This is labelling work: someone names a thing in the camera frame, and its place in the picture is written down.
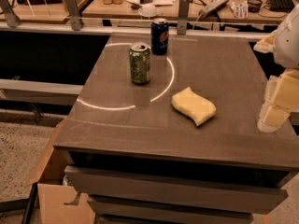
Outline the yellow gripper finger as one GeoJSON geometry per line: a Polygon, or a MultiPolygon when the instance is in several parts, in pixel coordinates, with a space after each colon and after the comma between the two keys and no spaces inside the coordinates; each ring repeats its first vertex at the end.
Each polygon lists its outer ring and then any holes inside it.
{"type": "Polygon", "coordinates": [[[279,77],[271,76],[266,83],[258,129],[273,133],[286,122],[299,106],[299,71],[285,70],[279,77]]]}
{"type": "Polygon", "coordinates": [[[258,41],[253,49],[261,53],[273,52],[276,34],[277,31],[271,32],[269,35],[258,41]]]}

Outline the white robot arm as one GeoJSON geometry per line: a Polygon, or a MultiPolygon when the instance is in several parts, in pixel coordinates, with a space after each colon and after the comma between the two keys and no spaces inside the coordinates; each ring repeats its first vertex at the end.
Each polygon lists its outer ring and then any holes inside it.
{"type": "Polygon", "coordinates": [[[254,49],[261,53],[272,52],[275,63],[285,68],[281,75],[271,76],[267,81],[257,124],[260,131],[272,133],[299,106],[299,5],[254,49]]]}

